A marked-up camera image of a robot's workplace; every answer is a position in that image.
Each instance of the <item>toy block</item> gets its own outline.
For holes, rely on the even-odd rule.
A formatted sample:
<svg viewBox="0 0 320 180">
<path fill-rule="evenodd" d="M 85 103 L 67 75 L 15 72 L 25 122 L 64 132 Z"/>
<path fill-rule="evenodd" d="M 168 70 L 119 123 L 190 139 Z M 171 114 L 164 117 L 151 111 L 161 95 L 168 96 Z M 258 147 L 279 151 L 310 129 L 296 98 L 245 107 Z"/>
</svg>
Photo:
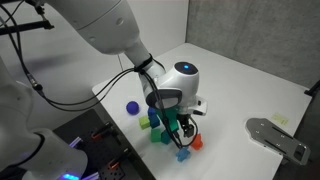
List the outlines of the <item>toy block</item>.
<svg viewBox="0 0 320 180">
<path fill-rule="evenodd" d="M 166 115 L 169 119 L 177 119 L 178 108 L 176 106 L 165 109 Z M 162 113 L 159 109 L 156 110 L 156 113 L 162 118 Z"/>
<path fill-rule="evenodd" d="M 161 133 L 161 142 L 163 144 L 169 144 L 171 142 L 171 138 L 167 132 L 167 130 L 164 130 L 162 133 Z"/>
<path fill-rule="evenodd" d="M 151 129 L 151 142 L 161 142 L 160 129 Z"/>
<path fill-rule="evenodd" d="M 141 118 L 139 118 L 139 124 L 141 129 L 146 129 L 148 127 L 150 127 L 150 121 L 148 116 L 143 116 Z"/>
<path fill-rule="evenodd" d="M 191 147 L 194 150 L 199 150 L 199 149 L 202 148 L 202 146 L 203 146 L 203 142 L 201 141 L 201 134 L 197 134 L 196 137 L 195 137 L 195 140 L 191 144 Z"/>
<path fill-rule="evenodd" d="M 154 108 L 152 107 L 149 107 L 148 109 L 148 116 L 152 116 L 152 115 L 155 115 L 157 112 Z"/>
<path fill-rule="evenodd" d="M 149 116 L 149 120 L 150 120 L 150 126 L 152 128 L 156 128 L 156 127 L 160 126 L 160 119 L 159 119 L 158 115 L 154 114 L 152 116 Z"/>
<path fill-rule="evenodd" d="M 182 148 L 177 152 L 176 157 L 179 162 L 182 162 L 183 160 L 187 159 L 190 155 L 190 151 L 188 151 L 188 148 Z"/>
<path fill-rule="evenodd" d="M 174 118 L 174 119 L 169 118 L 169 126 L 170 126 L 170 129 L 172 132 L 179 130 L 178 121 L 176 118 Z"/>
</svg>

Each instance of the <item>red block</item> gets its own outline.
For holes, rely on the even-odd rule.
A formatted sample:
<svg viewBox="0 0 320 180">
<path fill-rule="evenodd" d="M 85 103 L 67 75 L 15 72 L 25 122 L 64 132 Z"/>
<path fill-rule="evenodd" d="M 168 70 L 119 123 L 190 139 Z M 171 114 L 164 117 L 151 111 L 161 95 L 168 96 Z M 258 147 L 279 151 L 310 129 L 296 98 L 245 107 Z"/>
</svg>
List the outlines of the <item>red block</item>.
<svg viewBox="0 0 320 180">
<path fill-rule="evenodd" d="M 199 150 L 201 149 L 203 146 L 203 142 L 201 141 L 201 134 L 197 134 L 196 135 L 196 139 L 194 140 L 194 142 L 191 144 L 191 147 L 194 149 L 194 150 Z"/>
</svg>

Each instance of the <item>white robot body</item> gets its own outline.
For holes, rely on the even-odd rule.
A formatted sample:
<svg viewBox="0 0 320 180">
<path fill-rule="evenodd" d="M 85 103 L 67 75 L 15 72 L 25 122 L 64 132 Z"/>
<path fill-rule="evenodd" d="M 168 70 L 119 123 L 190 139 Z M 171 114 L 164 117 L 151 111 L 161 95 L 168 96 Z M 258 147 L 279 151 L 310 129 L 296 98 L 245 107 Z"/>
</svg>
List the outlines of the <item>white robot body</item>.
<svg viewBox="0 0 320 180">
<path fill-rule="evenodd" d="M 150 57 L 140 40 L 137 22 L 126 0 L 47 0 L 46 2 L 101 53 L 125 53 L 136 66 Z"/>
<path fill-rule="evenodd" d="M 139 28 L 126 0 L 33 0 L 55 8 L 94 48 L 104 54 L 125 53 L 138 67 L 150 54 L 139 37 Z M 206 102 L 196 96 L 199 73 L 177 68 L 168 73 L 155 61 L 143 68 L 158 87 L 165 108 L 175 105 L 181 114 L 205 115 Z M 147 104 L 159 108 L 149 82 L 140 75 Z M 64 174 L 81 177 L 86 165 L 84 152 L 69 147 L 50 130 L 29 132 L 27 119 L 32 108 L 31 89 L 15 82 L 0 58 L 0 171 L 19 165 L 28 172 L 24 179 L 59 179 Z"/>
<path fill-rule="evenodd" d="M 39 152 L 20 167 L 29 170 L 23 180 L 61 179 L 64 175 L 82 176 L 88 163 L 83 151 L 73 149 L 51 130 L 40 129 L 36 133 L 45 137 Z"/>
</svg>

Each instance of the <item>white wall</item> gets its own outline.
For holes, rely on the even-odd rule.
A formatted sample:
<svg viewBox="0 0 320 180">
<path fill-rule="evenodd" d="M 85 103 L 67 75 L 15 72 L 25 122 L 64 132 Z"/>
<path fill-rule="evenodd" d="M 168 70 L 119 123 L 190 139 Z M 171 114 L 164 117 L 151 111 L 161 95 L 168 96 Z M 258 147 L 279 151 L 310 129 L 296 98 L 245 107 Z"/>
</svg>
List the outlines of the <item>white wall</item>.
<svg viewBox="0 0 320 180">
<path fill-rule="evenodd" d="M 185 42 L 188 0 L 129 0 L 148 50 L 160 55 Z M 7 4 L 10 11 L 16 3 Z M 55 26 L 22 33 L 26 65 L 45 87 L 48 97 L 74 102 L 91 97 L 91 88 L 121 71 L 117 56 L 102 55 L 88 45 L 51 7 L 46 17 Z M 15 15 L 18 23 L 41 18 L 29 5 L 22 5 Z M 28 84 L 8 36 L 0 37 L 0 55 L 12 76 Z M 132 66 L 123 57 L 125 67 Z M 28 126 L 55 128 L 80 113 L 69 113 L 49 106 L 34 94 L 34 108 Z"/>
</svg>

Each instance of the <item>green block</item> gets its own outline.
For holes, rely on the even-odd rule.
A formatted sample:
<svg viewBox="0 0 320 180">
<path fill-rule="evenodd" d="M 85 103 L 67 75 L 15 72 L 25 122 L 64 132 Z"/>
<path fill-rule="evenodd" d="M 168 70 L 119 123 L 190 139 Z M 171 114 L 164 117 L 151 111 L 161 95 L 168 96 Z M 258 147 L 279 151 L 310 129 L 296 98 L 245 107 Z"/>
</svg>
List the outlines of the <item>green block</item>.
<svg viewBox="0 0 320 180">
<path fill-rule="evenodd" d="M 176 118 L 174 118 L 174 119 L 169 118 L 169 126 L 170 126 L 170 129 L 172 132 L 179 130 L 178 121 Z"/>
<path fill-rule="evenodd" d="M 156 110 L 158 116 L 162 119 L 162 113 L 159 109 Z M 169 126 L 172 132 L 179 130 L 177 121 L 178 108 L 176 106 L 165 109 L 165 113 L 169 119 Z"/>
<path fill-rule="evenodd" d="M 160 129 L 151 129 L 151 142 L 161 142 Z"/>
<path fill-rule="evenodd" d="M 150 127 L 150 121 L 148 116 L 143 116 L 141 118 L 139 118 L 139 124 L 141 129 L 146 129 L 148 127 Z"/>
</svg>

